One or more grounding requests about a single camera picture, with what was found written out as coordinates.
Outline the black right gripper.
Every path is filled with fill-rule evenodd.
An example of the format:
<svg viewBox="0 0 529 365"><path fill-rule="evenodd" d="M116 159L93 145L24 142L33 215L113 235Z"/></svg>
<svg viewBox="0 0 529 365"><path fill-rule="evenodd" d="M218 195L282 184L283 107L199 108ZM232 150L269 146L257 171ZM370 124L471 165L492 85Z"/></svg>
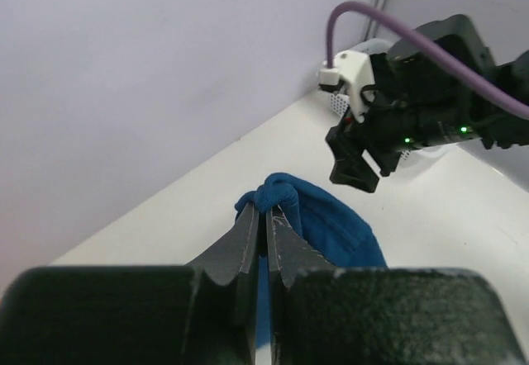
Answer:
<svg viewBox="0 0 529 365"><path fill-rule="evenodd" d="M334 159L330 181L374 193L379 178L397 171L402 152L417 150L417 107L377 97L363 123L350 111L340 116L326 143Z"/></svg>

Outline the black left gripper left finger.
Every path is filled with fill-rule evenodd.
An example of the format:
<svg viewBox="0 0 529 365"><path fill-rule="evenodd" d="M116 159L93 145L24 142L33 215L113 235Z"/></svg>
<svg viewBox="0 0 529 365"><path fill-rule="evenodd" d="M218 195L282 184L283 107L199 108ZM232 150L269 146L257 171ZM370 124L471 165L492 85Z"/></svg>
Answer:
<svg viewBox="0 0 529 365"><path fill-rule="evenodd" d="M184 265L55 266L1 302L4 364L252 364L260 214Z"/></svg>

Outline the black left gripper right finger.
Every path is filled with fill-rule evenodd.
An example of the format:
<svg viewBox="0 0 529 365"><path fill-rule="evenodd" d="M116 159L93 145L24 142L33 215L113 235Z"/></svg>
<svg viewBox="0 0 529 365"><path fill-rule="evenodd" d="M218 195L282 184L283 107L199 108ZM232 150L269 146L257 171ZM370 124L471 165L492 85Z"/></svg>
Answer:
<svg viewBox="0 0 529 365"><path fill-rule="evenodd" d="M522 364L495 290L458 268L338 268L266 215L275 364Z"/></svg>

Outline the blue t shirt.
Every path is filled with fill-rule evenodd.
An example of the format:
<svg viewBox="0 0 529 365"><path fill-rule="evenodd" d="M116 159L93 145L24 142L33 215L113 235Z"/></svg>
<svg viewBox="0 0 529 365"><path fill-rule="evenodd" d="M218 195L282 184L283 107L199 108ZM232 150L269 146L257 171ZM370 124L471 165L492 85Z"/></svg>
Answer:
<svg viewBox="0 0 529 365"><path fill-rule="evenodd" d="M294 231L339 268L385 268L383 251L370 225L324 189L288 173L272 173L235 204L240 215L253 203L261 215L274 206Z"/></svg>

